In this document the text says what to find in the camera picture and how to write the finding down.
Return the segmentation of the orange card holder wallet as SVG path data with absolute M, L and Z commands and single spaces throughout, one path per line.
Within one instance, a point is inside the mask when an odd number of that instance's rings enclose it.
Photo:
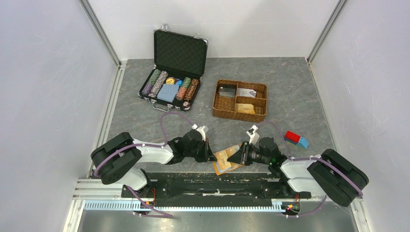
M 242 165 L 240 164 L 228 161 L 228 158 L 231 157 L 234 153 L 236 153 L 240 149 L 241 145 L 242 144 L 239 143 L 237 145 L 233 145 L 225 150 L 216 152 L 214 154 L 214 156 L 217 159 L 217 161 L 213 163 L 216 175 L 222 175 L 224 173 L 242 167 Z

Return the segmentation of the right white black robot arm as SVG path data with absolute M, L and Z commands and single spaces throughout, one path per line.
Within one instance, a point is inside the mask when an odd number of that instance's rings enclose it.
M 333 149 L 328 148 L 316 156 L 288 157 L 270 137 L 261 138 L 258 145 L 243 142 L 227 160 L 245 166 L 266 164 L 274 178 L 283 180 L 279 191 L 285 197 L 300 192 L 326 195 L 343 207 L 362 197 L 363 189 L 369 184 L 363 171 Z

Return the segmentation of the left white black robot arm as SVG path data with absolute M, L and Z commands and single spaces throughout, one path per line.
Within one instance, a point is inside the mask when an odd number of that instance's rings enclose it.
M 202 126 L 163 144 L 143 142 L 122 132 L 91 153 L 95 166 L 93 175 L 104 185 L 120 183 L 140 197 L 146 197 L 152 191 L 152 184 L 147 173 L 134 166 L 138 163 L 172 165 L 184 158 L 194 158 L 198 163 L 216 161 L 206 132 L 207 127 Z

